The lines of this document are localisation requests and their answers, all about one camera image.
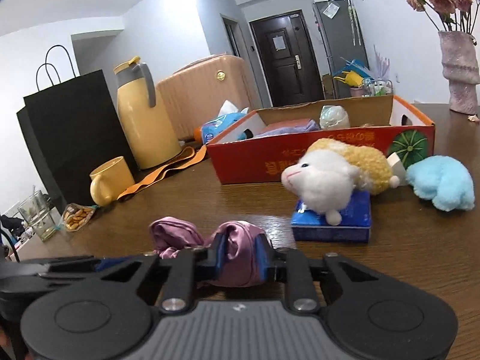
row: black circular cover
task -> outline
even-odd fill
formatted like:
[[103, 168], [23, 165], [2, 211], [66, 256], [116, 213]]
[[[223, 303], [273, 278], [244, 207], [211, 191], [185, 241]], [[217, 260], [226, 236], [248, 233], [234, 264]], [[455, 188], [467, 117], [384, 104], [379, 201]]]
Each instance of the black circular cover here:
[[124, 283], [89, 280], [33, 302], [21, 320], [34, 354], [50, 360], [106, 360], [138, 345], [150, 308]]
[[328, 327], [341, 347], [375, 360], [426, 360], [447, 354], [458, 322], [445, 302], [404, 283], [392, 290], [363, 284], [365, 290], [349, 291], [328, 310]]

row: wooden table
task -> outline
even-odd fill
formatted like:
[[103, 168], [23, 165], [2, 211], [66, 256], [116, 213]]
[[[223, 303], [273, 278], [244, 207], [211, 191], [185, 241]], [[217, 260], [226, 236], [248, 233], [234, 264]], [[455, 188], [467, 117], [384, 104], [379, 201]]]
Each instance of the wooden table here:
[[[447, 105], [420, 107], [436, 122], [435, 153], [463, 162], [480, 180], [480, 127]], [[220, 185], [206, 160], [99, 212], [86, 228], [57, 234], [46, 243], [33, 238], [20, 257], [93, 254], [122, 256], [151, 251], [148, 225], [174, 216], [209, 235], [228, 220], [246, 220], [266, 230], [276, 247], [294, 245], [290, 217], [296, 197], [280, 183]], [[373, 228], [368, 246], [298, 242], [308, 257], [336, 251], [373, 269], [429, 291], [447, 301], [460, 328], [448, 359], [480, 359], [480, 211], [445, 213], [419, 200], [411, 187], [372, 199]], [[235, 290], [241, 296], [244, 290]], [[262, 294], [262, 287], [255, 295]], [[265, 292], [280, 296], [278, 287]]]

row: light blue plush toy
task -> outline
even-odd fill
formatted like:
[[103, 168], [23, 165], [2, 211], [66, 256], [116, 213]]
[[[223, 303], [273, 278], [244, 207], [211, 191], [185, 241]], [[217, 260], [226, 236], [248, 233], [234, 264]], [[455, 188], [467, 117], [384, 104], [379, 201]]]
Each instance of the light blue plush toy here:
[[406, 180], [415, 195], [431, 200], [439, 210], [472, 210], [475, 206], [472, 177], [451, 157], [434, 155], [413, 164], [406, 171]]

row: yellow thermos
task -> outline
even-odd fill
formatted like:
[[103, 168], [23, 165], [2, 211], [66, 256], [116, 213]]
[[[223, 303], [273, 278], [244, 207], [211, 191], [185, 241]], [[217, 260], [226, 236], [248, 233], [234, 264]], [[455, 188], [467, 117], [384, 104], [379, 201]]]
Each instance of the yellow thermos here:
[[138, 167], [147, 169], [176, 156], [181, 148], [146, 63], [140, 57], [113, 69], [118, 116]]

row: pink pot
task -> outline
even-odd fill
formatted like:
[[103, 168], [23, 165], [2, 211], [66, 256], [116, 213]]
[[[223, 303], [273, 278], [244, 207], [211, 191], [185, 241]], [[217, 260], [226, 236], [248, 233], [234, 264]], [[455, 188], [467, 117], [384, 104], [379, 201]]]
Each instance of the pink pot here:
[[443, 76], [450, 82], [450, 109], [476, 115], [480, 75], [474, 38], [460, 31], [440, 31], [439, 35]]

